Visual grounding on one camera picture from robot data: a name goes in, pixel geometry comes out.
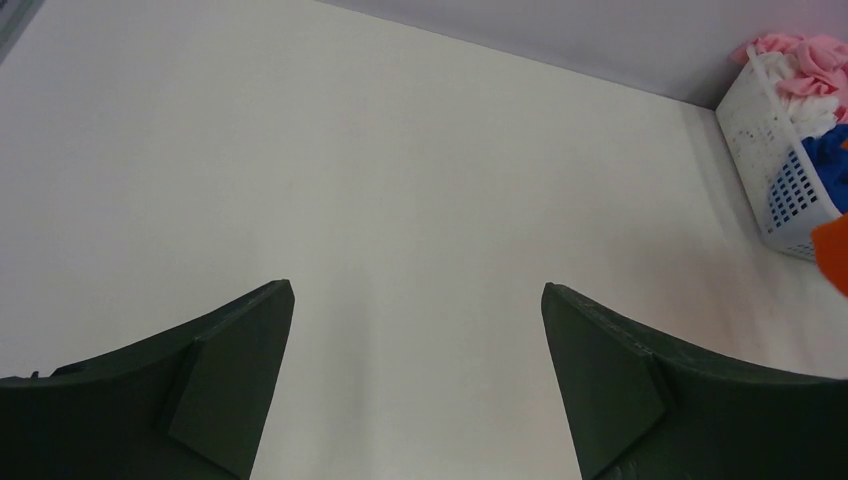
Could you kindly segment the orange t shirt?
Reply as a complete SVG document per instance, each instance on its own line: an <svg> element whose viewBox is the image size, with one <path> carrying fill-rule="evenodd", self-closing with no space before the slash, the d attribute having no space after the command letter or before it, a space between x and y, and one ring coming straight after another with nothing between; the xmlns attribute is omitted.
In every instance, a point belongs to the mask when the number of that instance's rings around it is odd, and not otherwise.
<svg viewBox="0 0 848 480"><path fill-rule="evenodd" d="M817 226L811 233L816 264L822 275L842 295L847 296L847 238L848 219L838 219Z"/></svg>

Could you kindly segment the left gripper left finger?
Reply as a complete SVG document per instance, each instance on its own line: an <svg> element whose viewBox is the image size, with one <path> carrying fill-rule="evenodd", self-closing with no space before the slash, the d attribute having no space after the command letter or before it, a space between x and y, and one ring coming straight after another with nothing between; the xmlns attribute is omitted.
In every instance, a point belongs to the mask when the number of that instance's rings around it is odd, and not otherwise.
<svg viewBox="0 0 848 480"><path fill-rule="evenodd" d="M1 382L5 479L247 479L295 296L275 280L123 348Z"/></svg>

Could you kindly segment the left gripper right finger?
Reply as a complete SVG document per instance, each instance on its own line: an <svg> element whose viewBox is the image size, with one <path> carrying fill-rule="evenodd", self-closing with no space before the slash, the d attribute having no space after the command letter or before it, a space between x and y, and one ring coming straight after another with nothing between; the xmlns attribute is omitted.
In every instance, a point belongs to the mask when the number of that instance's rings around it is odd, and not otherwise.
<svg viewBox="0 0 848 480"><path fill-rule="evenodd" d="M847 383L728 357L559 284L541 313L585 479L843 479Z"/></svg>

